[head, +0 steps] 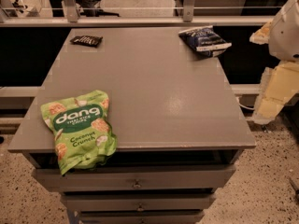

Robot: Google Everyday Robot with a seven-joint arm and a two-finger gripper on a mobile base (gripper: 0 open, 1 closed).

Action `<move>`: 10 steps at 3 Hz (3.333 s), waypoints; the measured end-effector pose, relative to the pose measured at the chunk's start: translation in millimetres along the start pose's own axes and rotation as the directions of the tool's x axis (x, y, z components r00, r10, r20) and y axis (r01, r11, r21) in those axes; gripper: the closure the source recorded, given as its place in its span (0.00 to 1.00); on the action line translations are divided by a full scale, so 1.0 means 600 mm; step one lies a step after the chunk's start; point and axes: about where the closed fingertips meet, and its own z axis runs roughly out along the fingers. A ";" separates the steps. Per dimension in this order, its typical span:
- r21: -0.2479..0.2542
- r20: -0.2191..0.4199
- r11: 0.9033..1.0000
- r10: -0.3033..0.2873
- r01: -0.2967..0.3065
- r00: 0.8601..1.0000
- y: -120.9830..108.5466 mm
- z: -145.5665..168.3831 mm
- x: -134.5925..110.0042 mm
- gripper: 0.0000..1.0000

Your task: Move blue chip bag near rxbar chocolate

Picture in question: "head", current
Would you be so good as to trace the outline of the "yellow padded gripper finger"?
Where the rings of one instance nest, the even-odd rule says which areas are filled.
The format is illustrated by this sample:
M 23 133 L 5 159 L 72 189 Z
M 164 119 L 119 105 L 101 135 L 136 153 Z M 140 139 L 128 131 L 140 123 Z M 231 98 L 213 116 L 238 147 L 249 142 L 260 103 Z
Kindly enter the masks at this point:
M 266 125 L 299 92 L 299 62 L 280 61 L 275 68 L 266 67 L 260 88 L 252 119 L 256 124 Z
M 271 21 L 264 24 L 259 30 L 250 36 L 249 41 L 258 45 L 267 44 L 269 41 L 271 24 Z

